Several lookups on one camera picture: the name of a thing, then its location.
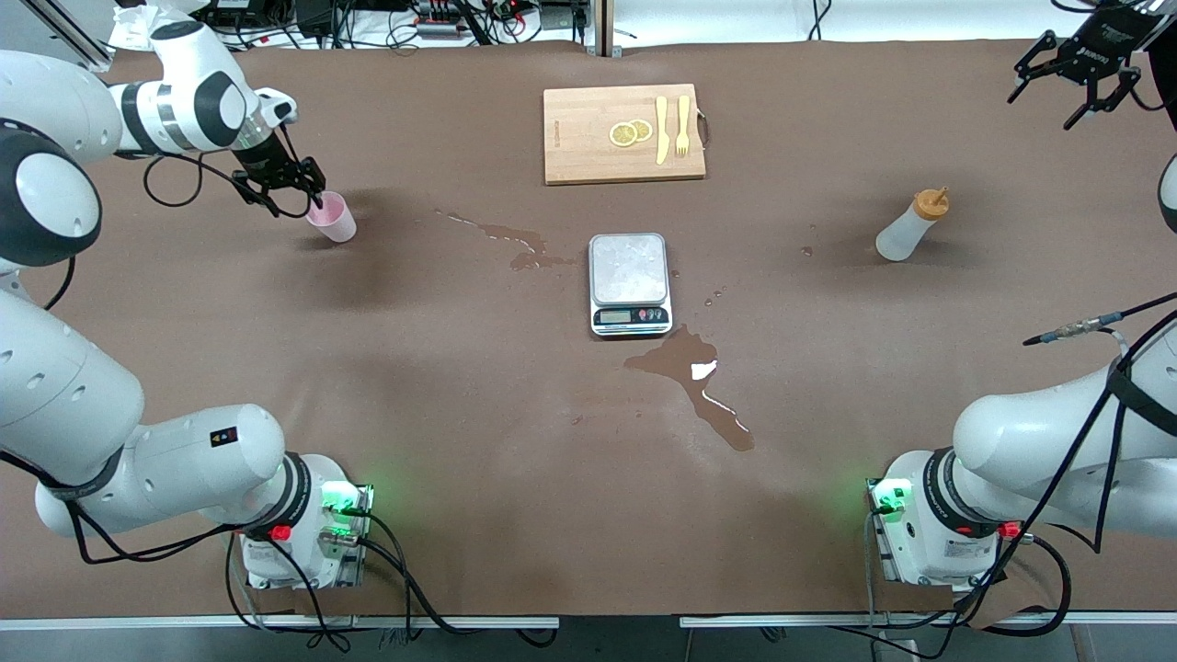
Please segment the kitchen scale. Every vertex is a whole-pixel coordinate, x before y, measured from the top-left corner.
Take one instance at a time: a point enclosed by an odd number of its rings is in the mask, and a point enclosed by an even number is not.
[[[670,272],[661,234],[598,234],[588,241],[588,319],[593,333],[603,337],[670,331]]]

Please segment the brown table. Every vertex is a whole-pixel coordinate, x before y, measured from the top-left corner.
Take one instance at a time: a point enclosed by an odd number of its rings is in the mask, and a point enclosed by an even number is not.
[[[102,237],[55,312],[139,377],[148,422],[254,402],[291,449],[374,483],[443,613],[862,610],[864,479],[904,450],[946,445],[973,398],[1115,353],[1102,338],[1020,339],[1171,287],[1177,238],[1155,196],[1172,153],[1163,113],[1129,104],[1063,132],[1080,100],[1070,85],[1004,101],[1024,48],[250,53],[253,85],[299,100],[295,146],[347,197],[359,234],[332,246],[214,180],[164,208],[140,187],[142,163],[109,159],[89,168]],[[111,78],[155,75],[128,55]],[[706,180],[543,185],[544,88],[684,81],[710,117]],[[159,171],[161,196],[191,190],[188,166]],[[871,253],[915,191],[942,185],[952,211],[906,264]],[[523,244],[488,238],[523,231],[558,259],[527,267]],[[716,347],[707,392],[738,411],[751,450],[725,443],[674,380],[625,368],[661,340],[591,336],[585,247],[630,231],[666,237],[676,338]],[[46,297],[59,277],[27,280]],[[87,568],[40,525],[32,489],[0,470],[0,616],[227,611],[215,542]],[[205,527],[187,516],[122,539]],[[1173,543],[1117,535],[1093,557],[1050,537],[1075,570],[1076,608],[1177,608],[1161,581]],[[1035,561],[1044,577],[1048,563]],[[325,593],[334,613],[398,610],[375,578]],[[882,604],[946,601],[887,590]]]

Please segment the wooden cutting board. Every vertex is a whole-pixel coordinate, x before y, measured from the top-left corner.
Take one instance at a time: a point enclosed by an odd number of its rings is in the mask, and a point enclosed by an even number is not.
[[[687,155],[674,151],[678,137],[678,98],[691,99],[686,132]],[[658,165],[658,118],[654,99],[666,98],[670,150]],[[703,179],[707,167],[699,138],[694,85],[634,85],[544,91],[544,180],[547,184],[604,184]],[[653,135],[644,143],[618,147],[610,141],[617,123],[644,119]]]

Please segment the pink cup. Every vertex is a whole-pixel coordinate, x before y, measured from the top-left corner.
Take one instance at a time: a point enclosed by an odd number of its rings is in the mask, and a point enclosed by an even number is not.
[[[334,191],[322,192],[322,208],[311,203],[306,220],[337,244],[343,244],[355,236],[355,219],[352,218],[352,211],[347,208],[344,197]]]

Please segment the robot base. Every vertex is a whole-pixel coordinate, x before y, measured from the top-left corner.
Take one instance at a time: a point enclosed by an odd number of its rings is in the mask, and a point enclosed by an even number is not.
[[[967,593],[995,563],[997,535],[970,538],[937,519],[924,484],[931,457],[926,450],[905,452],[887,469],[886,478],[869,484],[873,508],[902,505],[876,518],[883,572],[890,581]]]
[[[291,527],[290,537],[278,542],[306,574],[311,587],[339,588],[360,584],[365,548],[348,545],[340,538],[367,536],[367,517],[346,517],[332,512],[326,503],[324,484],[346,482],[347,476],[334,461],[321,455],[300,456],[311,471],[311,489],[306,511]],[[365,512],[372,509],[374,496],[371,485],[358,488],[358,498],[351,508]],[[334,539],[324,539],[324,531],[334,531]],[[241,534],[241,556],[248,572],[248,583],[255,589],[305,588],[298,571],[270,544]]]

